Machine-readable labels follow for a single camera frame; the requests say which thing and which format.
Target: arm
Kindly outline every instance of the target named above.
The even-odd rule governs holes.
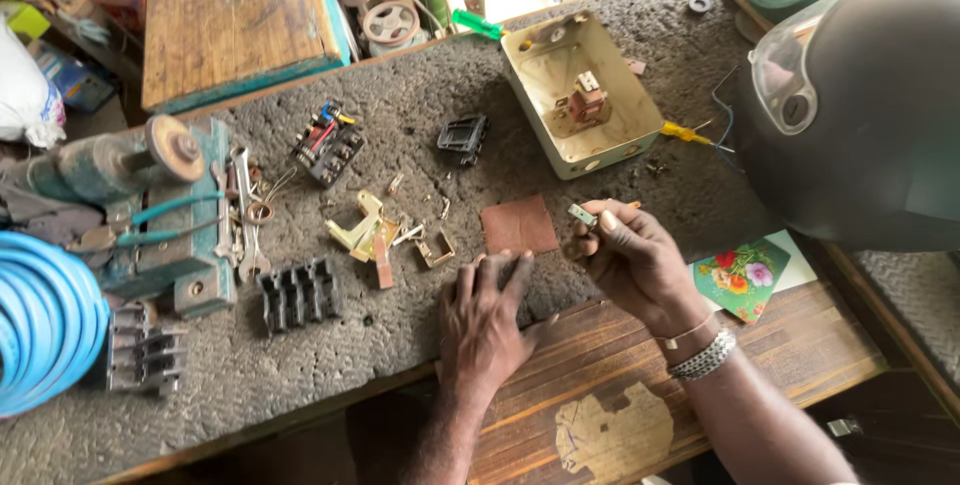
[[[487,406],[503,382],[525,362],[556,320],[521,333],[517,309],[534,268],[525,252],[501,292],[500,271],[510,262],[505,250],[463,266],[455,283],[440,293],[439,396],[414,460],[400,480],[405,485],[463,485],[471,467],[477,433]]]
[[[706,347],[719,325],[704,306],[677,245],[654,217],[615,200],[583,208],[600,216],[595,233],[579,223],[582,265],[604,293],[643,321],[669,365]],[[741,484],[831,485],[857,477],[843,454],[739,350],[710,374],[683,382],[717,455]]]

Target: metal watch band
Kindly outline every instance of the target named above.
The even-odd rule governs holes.
[[[669,367],[666,371],[678,380],[696,380],[710,374],[723,365],[730,352],[737,347],[737,337],[729,329],[721,329],[706,348],[686,361]]]

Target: pliers with teal handles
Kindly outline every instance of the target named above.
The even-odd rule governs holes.
[[[206,228],[210,225],[216,224],[222,220],[223,216],[216,217],[209,221],[204,221],[189,228],[180,230],[156,230],[132,233],[130,232],[130,229],[132,227],[139,226],[143,222],[150,221],[150,219],[155,219],[160,215],[173,211],[174,209],[184,207],[198,201],[220,199],[222,197],[224,197],[224,193],[222,192],[179,197],[177,199],[164,202],[160,205],[155,205],[153,207],[144,209],[139,213],[119,221],[109,222],[103,226],[98,226],[88,230],[87,232],[84,232],[77,241],[66,245],[66,249],[70,252],[100,252],[117,247],[160,243],[188,235],[201,228]]]

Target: plastic bag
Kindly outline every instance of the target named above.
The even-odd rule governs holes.
[[[50,148],[66,139],[64,100],[0,15],[0,140]]]

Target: flower picture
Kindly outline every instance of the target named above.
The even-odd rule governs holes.
[[[696,262],[694,282],[701,294],[753,325],[789,261],[789,253],[760,239]]]

